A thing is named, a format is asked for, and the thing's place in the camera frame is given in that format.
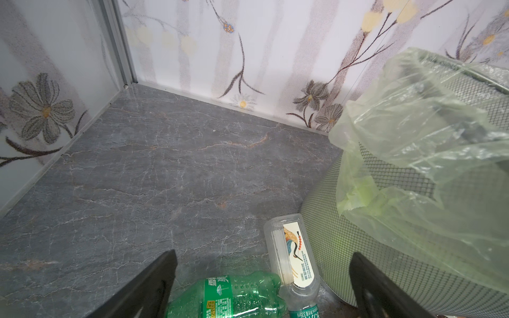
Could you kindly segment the green plastic bottle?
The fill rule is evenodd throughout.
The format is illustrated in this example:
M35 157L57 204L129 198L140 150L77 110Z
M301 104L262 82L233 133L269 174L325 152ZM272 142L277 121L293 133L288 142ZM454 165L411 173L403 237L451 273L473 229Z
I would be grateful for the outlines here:
M280 287L277 274L263 271L202 279L172 300L165 316L283 317L287 307L278 295Z

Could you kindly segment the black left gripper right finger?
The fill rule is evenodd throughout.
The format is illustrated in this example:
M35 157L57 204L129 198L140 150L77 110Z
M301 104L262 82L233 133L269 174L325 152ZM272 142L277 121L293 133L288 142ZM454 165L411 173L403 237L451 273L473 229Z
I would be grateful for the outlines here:
M432 317L361 253L354 253L349 277L361 317Z

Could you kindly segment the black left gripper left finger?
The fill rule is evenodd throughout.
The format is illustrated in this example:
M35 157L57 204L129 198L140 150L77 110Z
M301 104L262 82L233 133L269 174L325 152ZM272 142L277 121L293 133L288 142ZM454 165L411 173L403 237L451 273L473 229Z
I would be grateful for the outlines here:
M164 317L176 278L175 250L163 252L89 317Z

